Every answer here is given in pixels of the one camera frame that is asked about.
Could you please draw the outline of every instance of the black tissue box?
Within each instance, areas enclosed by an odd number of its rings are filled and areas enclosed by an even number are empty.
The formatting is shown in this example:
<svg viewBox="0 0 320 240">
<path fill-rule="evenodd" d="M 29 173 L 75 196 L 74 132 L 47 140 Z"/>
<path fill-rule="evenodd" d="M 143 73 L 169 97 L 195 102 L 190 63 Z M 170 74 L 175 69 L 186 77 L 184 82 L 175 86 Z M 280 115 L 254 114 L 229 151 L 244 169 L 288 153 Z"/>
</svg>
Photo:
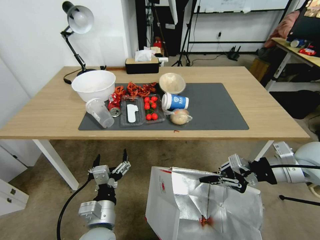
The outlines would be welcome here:
<svg viewBox="0 0 320 240">
<path fill-rule="evenodd" d="M 151 58 L 151 61 L 135 62 L 134 58 L 126 59 L 127 74 L 139 73 L 158 73 L 159 72 L 159 59 Z"/>
</svg>

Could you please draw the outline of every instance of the desk lamp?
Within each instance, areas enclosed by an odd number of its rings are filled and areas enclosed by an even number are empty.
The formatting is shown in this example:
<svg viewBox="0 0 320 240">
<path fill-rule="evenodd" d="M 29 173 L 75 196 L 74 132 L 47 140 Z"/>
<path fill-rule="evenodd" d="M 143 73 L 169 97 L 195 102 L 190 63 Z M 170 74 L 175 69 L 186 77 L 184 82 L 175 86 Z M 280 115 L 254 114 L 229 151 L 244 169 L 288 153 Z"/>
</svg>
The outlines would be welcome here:
<svg viewBox="0 0 320 240">
<path fill-rule="evenodd" d="M 92 12 L 86 7 L 74 6 L 71 2 L 68 1 L 62 4 L 62 9 L 67 14 L 67 21 L 69 25 L 66 27 L 65 30 L 61 32 L 61 35 L 64 38 L 64 40 L 66 40 L 76 60 L 81 65 L 82 70 L 77 74 L 77 76 L 79 76 L 82 73 L 95 70 L 86 68 L 86 63 L 83 61 L 80 55 L 75 52 L 68 40 L 69 36 L 71 36 L 73 33 L 83 34 L 88 32 L 92 28 L 92 25 L 94 23 L 94 17 Z"/>
</svg>

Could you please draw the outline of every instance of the tissue box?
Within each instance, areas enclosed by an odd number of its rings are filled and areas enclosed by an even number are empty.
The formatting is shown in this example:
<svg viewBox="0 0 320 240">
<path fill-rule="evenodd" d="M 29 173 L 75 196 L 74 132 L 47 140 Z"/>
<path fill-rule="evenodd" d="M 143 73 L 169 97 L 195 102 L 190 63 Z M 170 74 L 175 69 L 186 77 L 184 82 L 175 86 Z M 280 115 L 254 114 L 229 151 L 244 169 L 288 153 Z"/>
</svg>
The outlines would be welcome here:
<svg viewBox="0 0 320 240">
<path fill-rule="evenodd" d="M 210 172 L 152 167 L 146 220 L 162 240 L 261 240 L 260 191 L 200 183 Z"/>
<path fill-rule="evenodd" d="M 135 62 L 134 58 L 126 59 L 127 74 L 139 73 L 158 73 L 159 72 L 159 59 L 151 58 L 151 61 Z"/>
</svg>

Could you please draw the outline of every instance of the wooden table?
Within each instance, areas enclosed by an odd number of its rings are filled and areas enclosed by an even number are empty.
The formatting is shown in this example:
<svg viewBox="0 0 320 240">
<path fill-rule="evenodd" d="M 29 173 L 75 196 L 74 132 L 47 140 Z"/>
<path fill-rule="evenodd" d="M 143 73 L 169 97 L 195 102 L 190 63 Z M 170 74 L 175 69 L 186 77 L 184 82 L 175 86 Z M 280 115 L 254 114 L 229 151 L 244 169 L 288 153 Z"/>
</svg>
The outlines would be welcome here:
<svg viewBox="0 0 320 240">
<path fill-rule="evenodd" d="M 223 83 L 249 126 L 249 130 L 210 131 L 79 131 L 85 102 L 64 83 L 63 76 L 77 67 L 64 67 L 0 130 L 0 138 L 33 139 L 72 189 L 78 182 L 48 139 L 139 140 L 309 140 L 309 135 L 273 99 L 244 67 L 160 67 L 158 74 L 128 75 L 113 71 L 117 83 L 158 82 L 167 72 L 180 74 L 187 83 Z"/>
<path fill-rule="evenodd" d="M 274 78 L 277 79 L 288 61 L 291 57 L 298 58 L 300 61 L 304 62 L 305 64 L 308 64 L 309 66 L 317 66 L 320 67 L 320 58 L 319 57 L 313 57 L 308 56 L 302 53 L 299 53 L 299 50 L 301 48 L 294 48 L 290 46 L 290 43 L 286 41 L 286 39 L 283 38 L 272 38 L 272 40 L 276 43 L 278 48 L 281 48 L 282 50 L 287 52 L 287 55 L 284 57 L 283 61 L 280 63 L 277 71 L 274 74 Z M 270 92 L 270 89 L 272 86 L 276 83 L 275 80 L 270 80 L 268 84 L 266 85 L 266 89 Z"/>
</svg>

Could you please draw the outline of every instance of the white cabinet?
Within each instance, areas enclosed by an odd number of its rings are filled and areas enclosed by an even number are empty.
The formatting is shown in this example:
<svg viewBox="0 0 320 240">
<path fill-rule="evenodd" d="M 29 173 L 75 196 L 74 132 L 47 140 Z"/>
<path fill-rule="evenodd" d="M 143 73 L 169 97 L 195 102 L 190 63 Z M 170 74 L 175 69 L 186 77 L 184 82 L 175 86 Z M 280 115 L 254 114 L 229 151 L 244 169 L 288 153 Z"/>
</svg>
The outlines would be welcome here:
<svg viewBox="0 0 320 240">
<path fill-rule="evenodd" d="M 0 179 L 0 216 L 22 210 L 29 196 Z"/>
</svg>

